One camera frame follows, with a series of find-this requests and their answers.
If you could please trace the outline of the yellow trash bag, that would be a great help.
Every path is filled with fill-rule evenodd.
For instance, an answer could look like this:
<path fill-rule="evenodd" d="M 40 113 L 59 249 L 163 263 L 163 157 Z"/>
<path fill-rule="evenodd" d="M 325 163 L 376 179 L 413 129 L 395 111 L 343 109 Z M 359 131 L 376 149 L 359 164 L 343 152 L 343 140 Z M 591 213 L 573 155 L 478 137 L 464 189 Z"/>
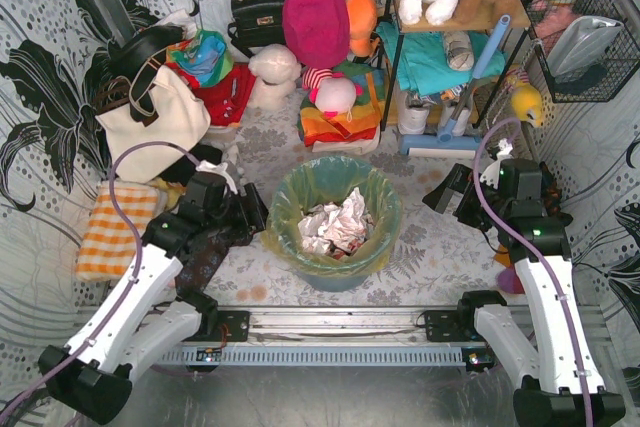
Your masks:
<path fill-rule="evenodd" d="M 261 239 L 300 274 L 368 276 L 390 260 L 402 213 L 382 171 L 359 159 L 325 156 L 284 176 Z"/>

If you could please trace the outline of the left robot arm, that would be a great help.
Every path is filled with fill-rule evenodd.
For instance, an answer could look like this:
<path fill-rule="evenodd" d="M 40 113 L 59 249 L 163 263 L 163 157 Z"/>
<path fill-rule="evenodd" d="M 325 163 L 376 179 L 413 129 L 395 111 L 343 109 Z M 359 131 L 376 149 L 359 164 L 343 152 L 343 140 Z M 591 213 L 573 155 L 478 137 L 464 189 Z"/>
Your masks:
<path fill-rule="evenodd" d="M 89 321 L 65 346 L 40 355 L 48 393 L 106 425 L 174 346 L 192 337 L 230 340 L 205 289 L 229 250 L 249 245 L 267 216 L 254 184 L 235 185 L 219 168 L 195 173 L 176 212 L 149 222 L 139 252 Z"/>

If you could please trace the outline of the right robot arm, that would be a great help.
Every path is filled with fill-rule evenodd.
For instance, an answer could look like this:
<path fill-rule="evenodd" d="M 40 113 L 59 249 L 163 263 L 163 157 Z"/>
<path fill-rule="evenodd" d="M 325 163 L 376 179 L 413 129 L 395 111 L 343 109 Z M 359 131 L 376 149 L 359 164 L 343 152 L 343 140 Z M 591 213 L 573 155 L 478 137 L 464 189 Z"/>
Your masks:
<path fill-rule="evenodd" d="M 423 202 L 442 213 L 454 194 L 454 215 L 487 233 L 495 228 L 527 297 L 529 340 L 495 290 L 466 292 L 455 310 L 427 310 L 432 342 L 483 341 L 497 355 L 513 387 L 521 426 L 612 426 L 626 415 L 621 395 L 608 391 L 591 355 L 574 297 L 565 227 L 547 215 L 543 172 L 527 159 L 493 163 L 483 175 L 455 164 Z"/>

